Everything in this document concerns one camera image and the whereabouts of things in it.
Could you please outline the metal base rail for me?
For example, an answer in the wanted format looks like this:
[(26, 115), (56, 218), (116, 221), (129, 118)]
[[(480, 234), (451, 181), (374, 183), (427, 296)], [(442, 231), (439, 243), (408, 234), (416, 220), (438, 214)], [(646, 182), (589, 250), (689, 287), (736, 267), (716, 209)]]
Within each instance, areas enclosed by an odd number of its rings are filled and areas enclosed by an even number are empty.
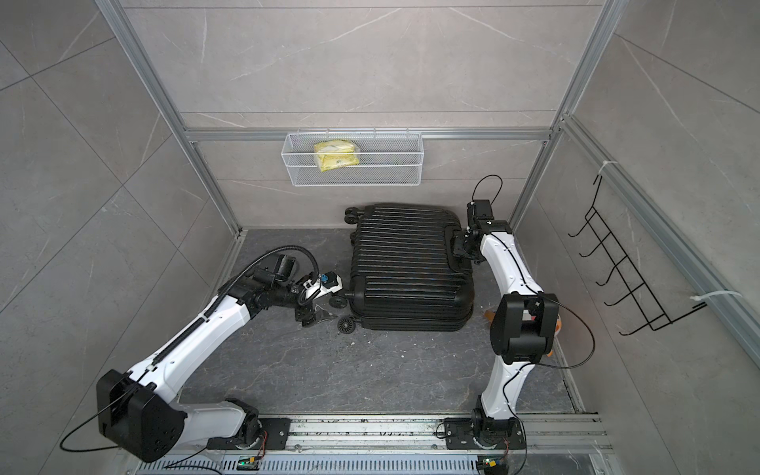
[(619, 474), (599, 417), (524, 414), (478, 433), (467, 415), (267, 416), (248, 450), (115, 458), (110, 474)]

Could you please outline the black hard-shell suitcase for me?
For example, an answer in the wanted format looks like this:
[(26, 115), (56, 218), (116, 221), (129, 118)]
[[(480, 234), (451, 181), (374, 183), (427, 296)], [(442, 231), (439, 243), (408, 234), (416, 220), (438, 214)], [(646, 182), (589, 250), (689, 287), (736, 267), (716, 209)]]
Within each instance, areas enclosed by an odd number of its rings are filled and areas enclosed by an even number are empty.
[(355, 225), (346, 299), (366, 329), (456, 332), (472, 316), (472, 263), (454, 253), (462, 234), (447, 209), (380, 203), (344, 211)]

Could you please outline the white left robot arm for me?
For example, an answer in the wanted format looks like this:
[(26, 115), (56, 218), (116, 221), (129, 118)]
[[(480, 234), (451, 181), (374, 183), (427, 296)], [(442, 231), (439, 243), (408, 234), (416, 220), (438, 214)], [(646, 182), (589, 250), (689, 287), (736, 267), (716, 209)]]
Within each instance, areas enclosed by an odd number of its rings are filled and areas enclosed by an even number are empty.
[(110, 447), (154, 462), (176, 448), (255, 448), (265, 453), (268, 433), (257, 408), (236, 398), (215, 404), (176, 401), (189, 377), (230, 336), (272, 307), (294, 311), (308, 327), (322, 320), (316, 300), (340, 293), (342, 279), (322, 272), (300, 245), (283, 245), (229, 278), (180, 332), (130, 370), (110, 370), (96, 385), (92, 421)]

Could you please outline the aluminium frame profiles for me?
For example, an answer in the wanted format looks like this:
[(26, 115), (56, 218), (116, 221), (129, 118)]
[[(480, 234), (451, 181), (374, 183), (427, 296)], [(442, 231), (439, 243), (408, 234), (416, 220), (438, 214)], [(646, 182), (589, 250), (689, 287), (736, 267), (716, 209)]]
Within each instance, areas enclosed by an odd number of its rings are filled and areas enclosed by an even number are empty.
[[(253, 142), (284, 141), (290, 134), (288, 128), (232, 128), (232, 129), (192, 129), (186, 127), (165, 87), (158, 78), (148, 54), (138, 39), (122, 5), (117, 1), (100, 1), (97, 4), (103, 18), (112, 29), (119, 44), (127, 54), (140, 80), (158, 111), (166, 120), (170, 130), (179, 140), (180, 148), (190, 159), (199, 173), (201, 181), (209, 186), (215, 203), (219, 205), (223, 218), (231, 230), (239, 227), (229, 202), (223, 197), (216, 180), (203, 164), (194, 144), (197, 142)], [(507, 141), (539, 140), (542, 143), (536, 163), (528, 175), (528, 182), (512, 213), (513, 226), (520, 225), (526, 215), (528, 204), (534, 198), (548, 164), (560, 139), (568, 136), (578, 144), (586, 158), (598, 166), (607, 184), (617, 193), (619, 200), (635, 215), (645, 231), (659, 245), (663, 253), (683, 274), (695, 290), (707, 297), (707, 304), (718, 316), (732, 336), (738, 341), (753, 361), (759, 359), (759, 317), (746, 300), (728, 293), (728, 281), (718, 269), (696, 248), (694, 243), (666, 216), (648, 197), (635, 180), (619, 165), (612, 162), (611, 155), (576, 117), (575, 111), (587, 90), (590, 79), (600, 63), (604, 49), (611, 41), (615, 27), (619, 24), (625, 1), (608, 1), (604, 4), (600, 17), (591, 33), (589, 43), (570, 80), (568, 89), (560, 103), (553, 121), (545, 128), (496, 127), (496, 128), (327, 128), (328, 135), (345, 134), (350, 138), (373, 138), (392, 134), (417, 134), (427, 140), (438, 141)]]

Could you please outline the orange monster plush toy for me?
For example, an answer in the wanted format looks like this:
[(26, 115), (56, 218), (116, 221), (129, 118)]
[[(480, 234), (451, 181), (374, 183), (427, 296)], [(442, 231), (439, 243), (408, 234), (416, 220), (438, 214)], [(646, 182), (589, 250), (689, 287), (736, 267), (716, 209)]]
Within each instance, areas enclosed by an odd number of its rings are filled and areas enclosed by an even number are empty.
[(504, 362), (540, 361), (553, 356), (555, 340), (562, 329), (560, 316), (547, 317), (542, 312), (522, 310), (520, 313), (487, 310), (484, 319), (489, 325), (493, 352)]

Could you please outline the black wall hook rack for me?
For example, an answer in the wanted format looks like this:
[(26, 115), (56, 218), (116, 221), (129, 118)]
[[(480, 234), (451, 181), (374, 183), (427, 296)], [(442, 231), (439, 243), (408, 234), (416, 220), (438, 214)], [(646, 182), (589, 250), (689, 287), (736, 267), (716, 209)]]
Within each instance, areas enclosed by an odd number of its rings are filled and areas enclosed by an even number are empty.
[(629, 331), (619, 330), (619, 335), (633, 336), (643, 330), (658, 332), (708, 308), (707, 303), (698, 301), (690, 310), (678, 316), (672, 316), (665, 309), (653, 287), (631, 258), (631, 254), (625, 249), (621, 240), (600, 212), (599, 204), (603, 181), (604, 178), (601, 175), (594, 178), (594, 195), (583, 216), (582, 225), (576, 232), (569, 233), (568, 237), (576, 239), (586, 236), (594, 239), (595, 245), (591, 249), (580, 251), (579, 257), (581, 259), (589, 259), (597, 255), (607, 259), (609, 263), (607, 276), (602, 280), (595, 281), (597, 287), (606, 287), (612, 281), (623, 285), (625, 292), (619, 295), (617, 300), (604, 301), (603, 305), (606, 308), (613, 309), (623, 303), (633, 303), (637, 316), (641, 317), (639, 326)]

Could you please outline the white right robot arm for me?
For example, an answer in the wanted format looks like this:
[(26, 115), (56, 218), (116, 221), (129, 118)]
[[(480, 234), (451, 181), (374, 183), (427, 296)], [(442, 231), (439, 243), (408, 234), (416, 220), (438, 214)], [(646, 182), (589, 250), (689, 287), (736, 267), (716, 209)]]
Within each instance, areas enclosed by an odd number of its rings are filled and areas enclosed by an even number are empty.
[(488, 263), (502, 294), (489, 331), (495, 361), (471, 421), (445, 420), (445, 436), (449, 445), (508, 450), (513, 441), (526, 446), (517, 403), (532, 368), (569, 370), (578, 365), (542, 361), (552, 353), (559, 311), (568, 308), (532, 278), (509, 223), (495, 218), (492, 205), (491, 199), (471, 196), (467, 229), (454, 250), (476, 263)]

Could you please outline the yellow packet in basket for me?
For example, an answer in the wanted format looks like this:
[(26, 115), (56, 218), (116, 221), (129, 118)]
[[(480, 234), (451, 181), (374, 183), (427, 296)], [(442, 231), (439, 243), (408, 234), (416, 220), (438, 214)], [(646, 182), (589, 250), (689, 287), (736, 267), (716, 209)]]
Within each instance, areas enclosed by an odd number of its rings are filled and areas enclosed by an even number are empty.
[(360, 148), (354, 142), (330, 140), (314, 145), (314, 163), (320, 172), (360, 164)]

